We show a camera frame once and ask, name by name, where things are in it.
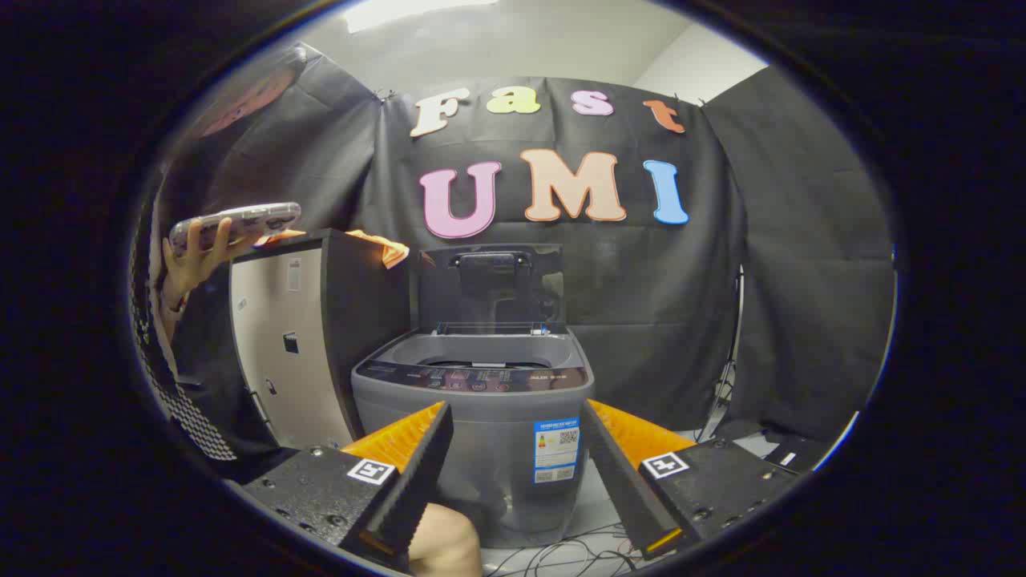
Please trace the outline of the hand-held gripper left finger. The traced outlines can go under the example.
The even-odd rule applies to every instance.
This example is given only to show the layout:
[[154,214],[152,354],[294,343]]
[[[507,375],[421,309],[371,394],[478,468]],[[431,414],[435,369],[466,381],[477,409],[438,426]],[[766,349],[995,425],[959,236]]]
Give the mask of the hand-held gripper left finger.
[[404,571],[453,434],[439,401],[344,449],[308,446],[242,489],[271,518],[333,554]]

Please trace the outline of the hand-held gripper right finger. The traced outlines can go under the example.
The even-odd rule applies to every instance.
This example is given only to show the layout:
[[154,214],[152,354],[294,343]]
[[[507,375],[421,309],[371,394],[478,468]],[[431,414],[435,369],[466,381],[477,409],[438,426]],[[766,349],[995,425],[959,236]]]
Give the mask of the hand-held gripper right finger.
[[800,474],[737,443],[694,443],[613,406],[583,402],[583,440],[631,544],[646,561],[761,514]]

